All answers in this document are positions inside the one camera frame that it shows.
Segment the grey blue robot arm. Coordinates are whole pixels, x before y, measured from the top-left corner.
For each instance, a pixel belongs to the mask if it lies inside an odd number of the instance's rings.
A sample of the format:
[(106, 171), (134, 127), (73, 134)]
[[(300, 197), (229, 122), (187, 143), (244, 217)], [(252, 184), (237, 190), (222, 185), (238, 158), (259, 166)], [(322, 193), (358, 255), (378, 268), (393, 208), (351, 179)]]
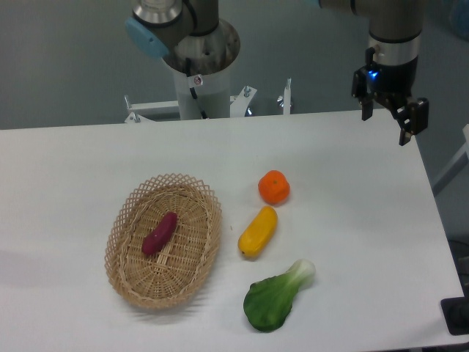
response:
[[(353, 74), (351, 94), (363, 120), (375, 104), (387, 109), (399, 124), (399, 144), (407, 144), (428, 126), (429, 101), (411, 93), (426, 2), (319, 1), (318, 6), (369, 20), (365, 63)], [(218, 2), (135, 1), (125, 29), (140, 51), (174, 71), (182, 119), (230, 115), (223, 76), (240, 52), (240, 38), (221, 19)]]

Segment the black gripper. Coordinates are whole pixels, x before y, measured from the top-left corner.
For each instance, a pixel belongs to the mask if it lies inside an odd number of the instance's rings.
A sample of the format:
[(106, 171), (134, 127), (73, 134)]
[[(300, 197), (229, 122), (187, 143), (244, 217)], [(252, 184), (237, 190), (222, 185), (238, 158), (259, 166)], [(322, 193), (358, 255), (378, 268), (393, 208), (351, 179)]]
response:
[(370, 56), (366, 67), (353, 73), (351, 95), (361, 107), (361, 119), (372, 117), (374, 101), (390, 109), (400, 127), (399, 146), (428, 127), (429, 100), (411, 93), (417, 64), (418, 57), (401, 65), (384, 65)]

